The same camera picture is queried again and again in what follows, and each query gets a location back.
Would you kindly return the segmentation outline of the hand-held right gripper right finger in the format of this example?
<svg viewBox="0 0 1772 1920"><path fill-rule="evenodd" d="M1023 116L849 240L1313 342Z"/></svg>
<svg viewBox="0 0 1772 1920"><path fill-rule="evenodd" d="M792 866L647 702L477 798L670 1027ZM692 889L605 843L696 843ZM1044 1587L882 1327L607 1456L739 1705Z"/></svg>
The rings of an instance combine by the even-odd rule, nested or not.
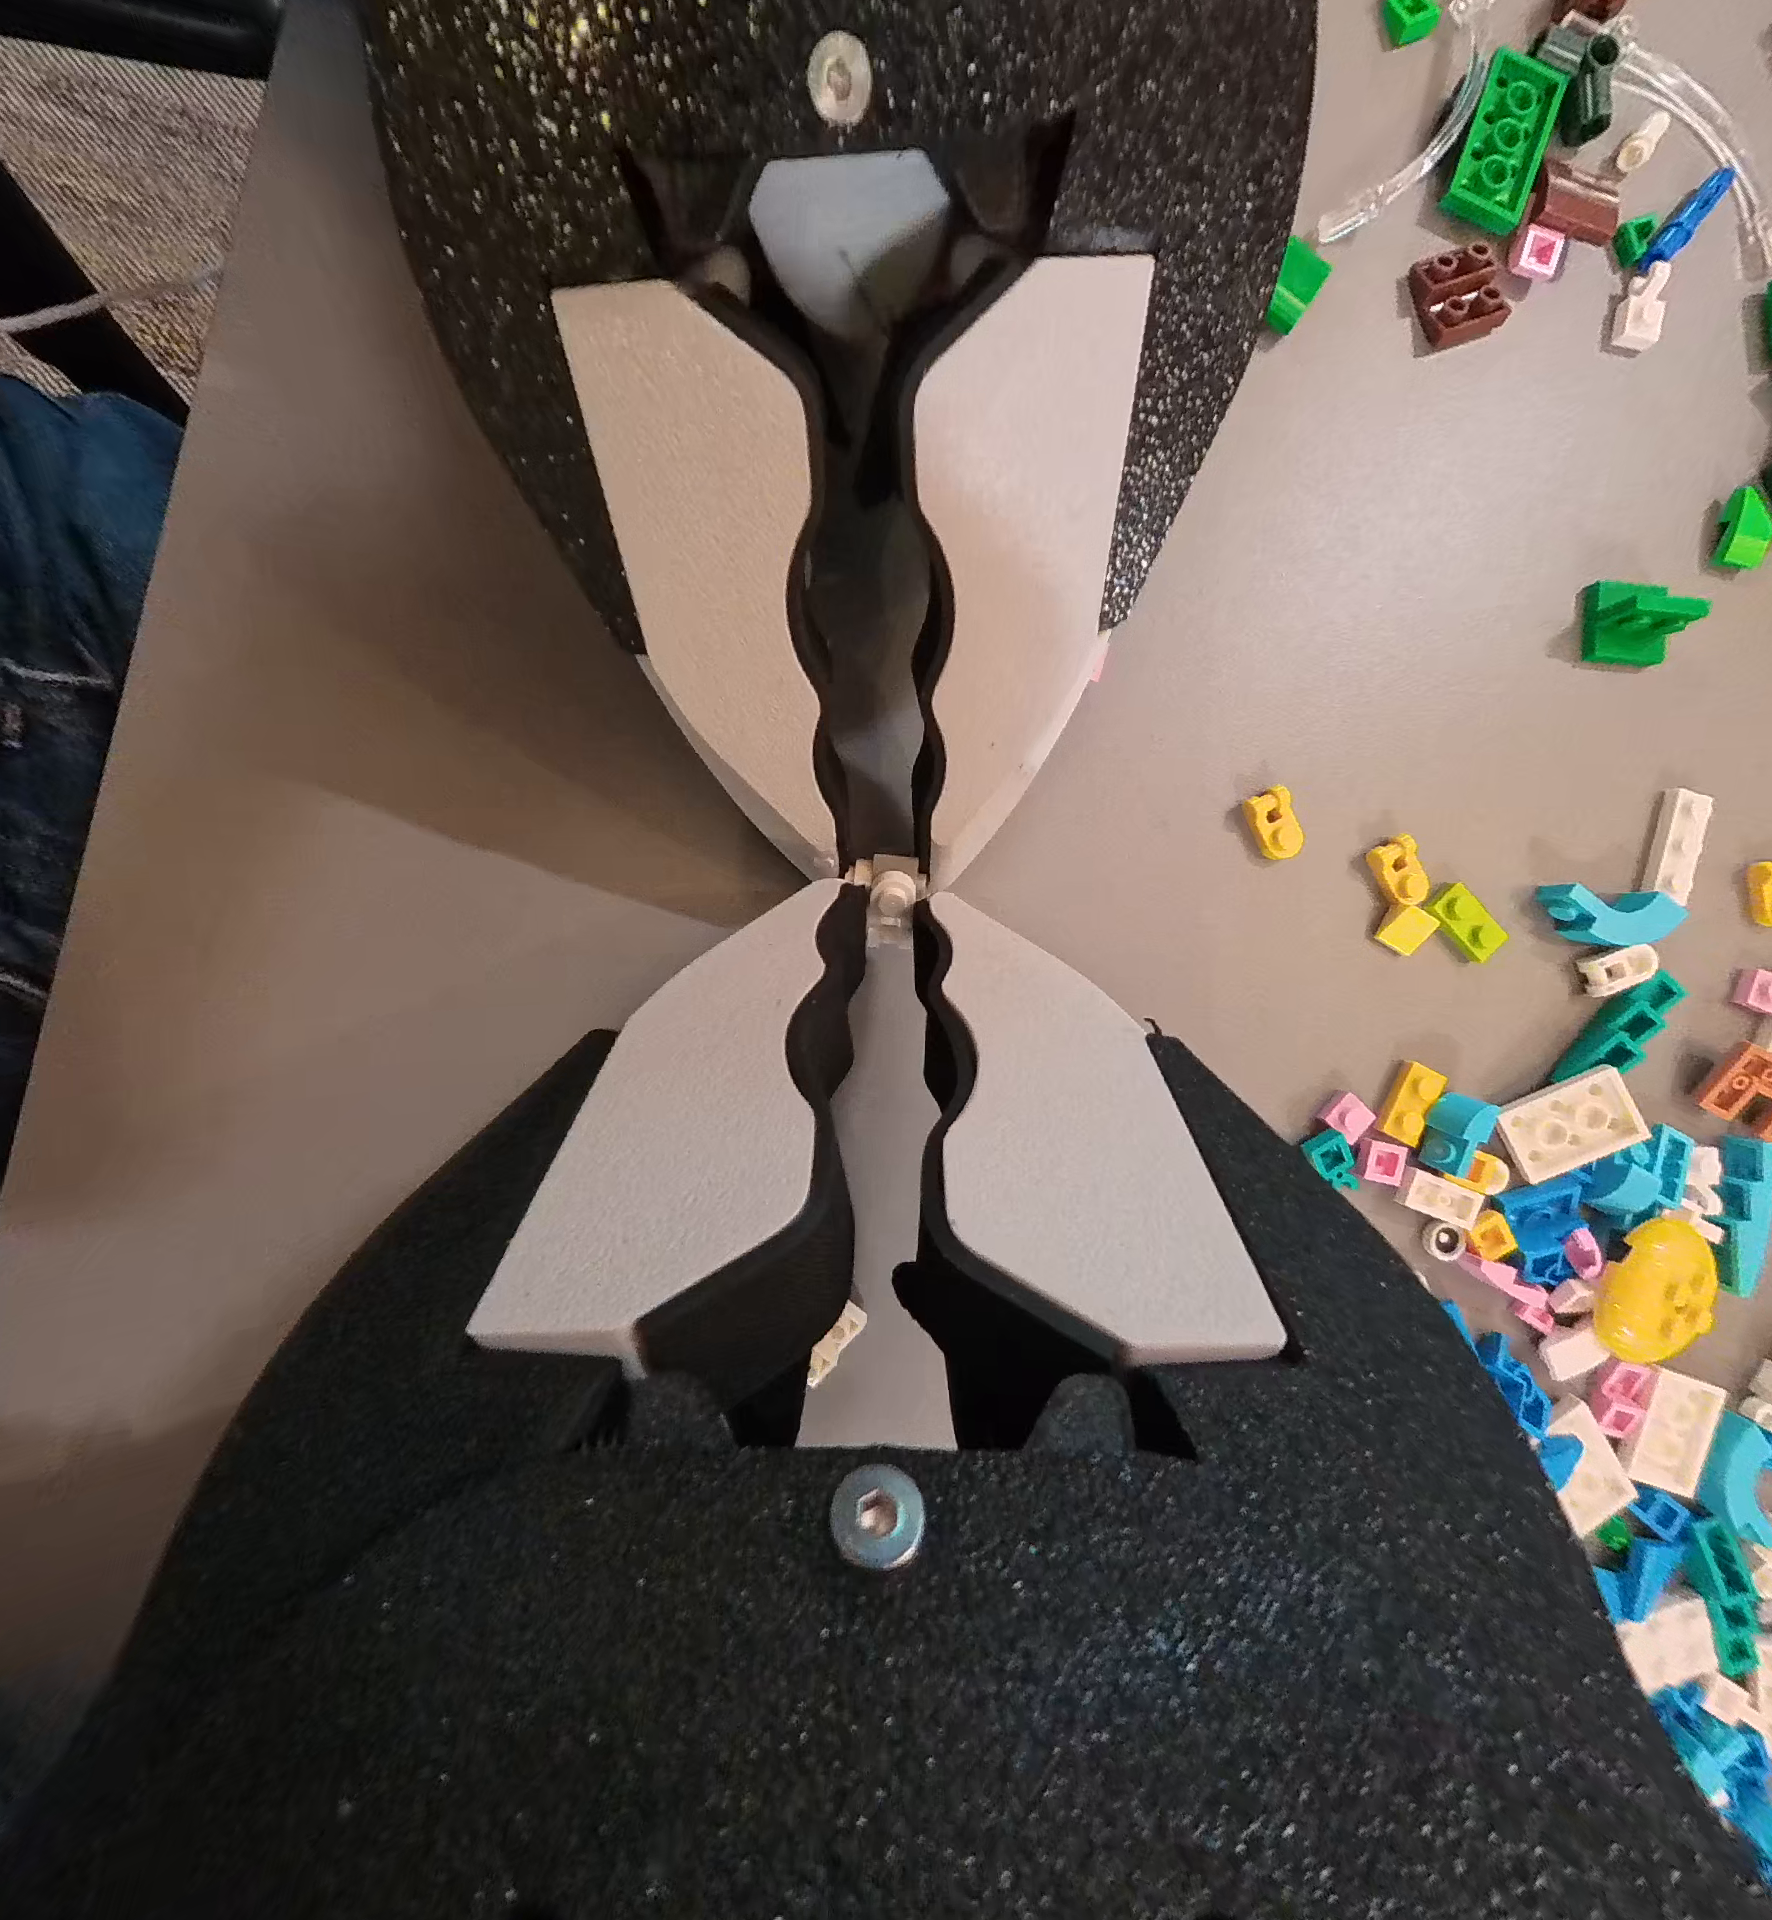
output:
<svg viewBox="0 0 1772 1920"><path fill-rule="evenodd" d="M895 1289L952 1413L1043 1413L1061 1380L1273 1363L1286 1325L1156 1040L955 895L912 921L939 1105Z"/></svg>

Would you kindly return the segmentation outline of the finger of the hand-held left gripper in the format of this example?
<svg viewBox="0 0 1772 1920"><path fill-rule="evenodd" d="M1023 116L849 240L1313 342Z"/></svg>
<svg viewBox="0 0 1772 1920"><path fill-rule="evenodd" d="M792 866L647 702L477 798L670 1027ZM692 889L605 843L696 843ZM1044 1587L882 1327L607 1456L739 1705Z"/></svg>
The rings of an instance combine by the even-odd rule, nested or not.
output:
<svg viewBox="0 0 1772 1920"><path fill-rule="evenodd" d="M912 395L918 515L948 567L926 873L955 883L1020 806L1105 653L1151 253L1030 263Z"/></svg>
<svg viewBox="0 0 1772 1920"><path fill-rule="evenodd" d="M818 371L716 285L582 285L552 309L646 676L755 826L803 876L836 876L823 672L803 617L823 506Z"/></svg>

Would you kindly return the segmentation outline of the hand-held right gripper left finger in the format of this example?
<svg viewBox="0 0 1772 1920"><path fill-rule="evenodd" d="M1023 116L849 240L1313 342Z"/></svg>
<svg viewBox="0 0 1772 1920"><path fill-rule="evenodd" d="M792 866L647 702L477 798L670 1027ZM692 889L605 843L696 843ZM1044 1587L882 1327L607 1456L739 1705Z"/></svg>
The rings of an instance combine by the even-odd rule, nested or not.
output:
<svg viewBox="0 0 1772 1920"><path fill-rule="evenodd" d="M803 1367L849 1304L833 1125L867 889L823 879L673 974L616 1034L466 1334L611 1355L723 1404Z"/></svg>

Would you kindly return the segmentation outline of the bright green lego slope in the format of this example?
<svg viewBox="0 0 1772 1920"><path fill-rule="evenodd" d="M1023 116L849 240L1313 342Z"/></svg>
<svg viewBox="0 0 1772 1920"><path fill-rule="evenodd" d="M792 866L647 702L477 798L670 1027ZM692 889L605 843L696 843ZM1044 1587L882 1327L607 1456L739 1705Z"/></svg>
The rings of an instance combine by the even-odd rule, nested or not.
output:
<svg viewBox="0 0 1772 1920"><path fill-rule="evenodd" d="M1293 233L1269 298L1267 326L1289 336L1309 313L1333 273L1333 263L1305 237Z"/></svg>

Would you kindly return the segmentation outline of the brown lego brick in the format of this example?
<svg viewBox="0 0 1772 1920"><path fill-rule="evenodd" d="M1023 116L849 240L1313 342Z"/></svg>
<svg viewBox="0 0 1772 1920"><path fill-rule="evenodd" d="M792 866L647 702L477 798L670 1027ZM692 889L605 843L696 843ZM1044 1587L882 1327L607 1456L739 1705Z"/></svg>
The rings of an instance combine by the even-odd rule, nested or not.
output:
<svg viewBox="0 0 1772 1920"><path fill-rule="evenodd" d="M1430 253L1408 267L1408 293L1430 351L1471 345L1514 318L1487 240Z"/></svg>

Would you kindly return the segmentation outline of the clear curved lego piece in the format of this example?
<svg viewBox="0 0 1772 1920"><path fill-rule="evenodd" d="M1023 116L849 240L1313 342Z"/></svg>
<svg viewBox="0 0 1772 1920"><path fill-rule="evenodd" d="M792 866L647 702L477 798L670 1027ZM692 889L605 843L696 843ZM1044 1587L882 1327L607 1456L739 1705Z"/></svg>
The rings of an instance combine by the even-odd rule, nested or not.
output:
<svg viewBox="0 0 1772 1920"><path fill-rule="evenodd" d="M1496 87L1506 76L1502 59L1517 56L1517 50L1502 46L1490 36L1490 10L1490 4L1421 4L1421 13L1434 13L1438 20L1450 24L1454 59L1463 63L1463 76L1450 87L1450 95L1438 113L1438 123L1434 128L1421 152L1391 180L1325 214L1316 226L1317 244L1339 244L1371 228L1421 182L1428 182L1444 161L1463 155L1464 142L1474 135L1476 118L1499 98ZM1726 110L1714 90L1678 60L1648 46L1634 15L1604 15L1595 4L1572 4L1572 10L1555 20L1555 28L1569 31L1581 50L1591 46L1596 39L1611 39L1621 51L1614 85L1631 93L1631 98L1640 103L1667 113L1699 142L1699 146L1714 161L1717 174L1733 175L1745 277L1755 283L1771 279L1772 188L1739 118Z"/></svg>

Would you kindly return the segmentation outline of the pile of colourful lego bricks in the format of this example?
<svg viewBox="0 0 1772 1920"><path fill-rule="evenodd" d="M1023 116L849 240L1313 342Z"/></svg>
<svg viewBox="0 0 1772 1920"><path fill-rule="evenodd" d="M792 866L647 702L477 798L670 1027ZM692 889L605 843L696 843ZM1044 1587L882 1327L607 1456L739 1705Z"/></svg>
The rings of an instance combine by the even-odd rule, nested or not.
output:
<svg viewBox="0 0 1772 1920"><path fill-rule="evenodd" d="M1739 1386L1680 1367L1772 1248L1772 971L1710 1072L1714 1141L1648 1119L1630 1072L1687 990L1648 948L1582 961L1617 986L1556 1076L1507 1109L1405 1062L1379 1112L1333 1095L1305 1157L1385 1190L1425 1259L1486 1283L1512 1327L1450 1301L1591 1564L1637 1689L1689 1781L1772 1892L1772 1355Z"/></svg>

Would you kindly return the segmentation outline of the light blue lego arch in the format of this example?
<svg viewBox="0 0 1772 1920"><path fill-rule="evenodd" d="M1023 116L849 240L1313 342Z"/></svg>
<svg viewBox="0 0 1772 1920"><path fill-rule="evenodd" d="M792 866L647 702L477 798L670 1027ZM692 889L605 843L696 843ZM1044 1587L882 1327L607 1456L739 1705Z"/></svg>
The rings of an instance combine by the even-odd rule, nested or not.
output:
<svg viewBox="0 0 1772 1920"><path fill-rule="evenodd" d="M1566 882L1538 888L1535 898L1555 931L1582 948L1661 945L1689 918L1689 905L1668 892L1604 898L1585 883Z"/></svg>

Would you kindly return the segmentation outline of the large green lego brick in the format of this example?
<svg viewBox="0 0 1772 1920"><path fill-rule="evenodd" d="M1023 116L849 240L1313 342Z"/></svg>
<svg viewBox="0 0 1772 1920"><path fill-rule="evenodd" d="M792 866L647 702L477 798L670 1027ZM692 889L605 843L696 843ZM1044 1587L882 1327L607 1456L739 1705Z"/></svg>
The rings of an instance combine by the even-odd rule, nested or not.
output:
<svg viewBox="0 0 1772 1920"><path fill-rule="evenodd" d="M1535 56L1499 50L1458 144L1443 210L1493 237L1523 226L1572 76Z"/></svg>

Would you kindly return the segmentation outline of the long white lego plate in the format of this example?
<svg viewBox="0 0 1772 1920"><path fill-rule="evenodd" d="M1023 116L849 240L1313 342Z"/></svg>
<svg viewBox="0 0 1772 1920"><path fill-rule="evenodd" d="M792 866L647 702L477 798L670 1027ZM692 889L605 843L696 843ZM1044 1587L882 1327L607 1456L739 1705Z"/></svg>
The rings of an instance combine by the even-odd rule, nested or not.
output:
<svg viewBox="0 0 1772 1920"><path fill-rule="evenodd" d="M1663 790L1640 873L1644 892L1689 908L1713 821L1710 794L1689 785Z"/></svg>

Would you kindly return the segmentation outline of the person's leg in jeans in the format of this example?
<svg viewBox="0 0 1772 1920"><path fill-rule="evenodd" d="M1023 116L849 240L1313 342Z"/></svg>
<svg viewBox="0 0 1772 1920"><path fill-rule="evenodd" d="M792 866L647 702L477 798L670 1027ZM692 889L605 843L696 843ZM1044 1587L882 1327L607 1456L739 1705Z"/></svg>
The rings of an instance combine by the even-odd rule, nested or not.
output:
<svg viewBox="0 0 1772 1920"><path fill-rule="evenodd" d="M129 397L0 374L0 1190L180 449Z"/></svg>

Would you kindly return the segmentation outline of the green lego bracket piece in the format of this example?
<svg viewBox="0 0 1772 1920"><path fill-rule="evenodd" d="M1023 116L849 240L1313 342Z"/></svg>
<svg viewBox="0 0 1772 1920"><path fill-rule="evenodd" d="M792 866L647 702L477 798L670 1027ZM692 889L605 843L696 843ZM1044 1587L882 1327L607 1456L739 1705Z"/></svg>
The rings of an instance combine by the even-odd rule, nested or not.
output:
<svg viewBox="0 0 1772 1920"><path fill-rule="evenodd" d="M1663 666L1673 640L1710 613L1707 596L1648 581L1591 581L1581 593L1581 662L1630 672Z"/></svg>

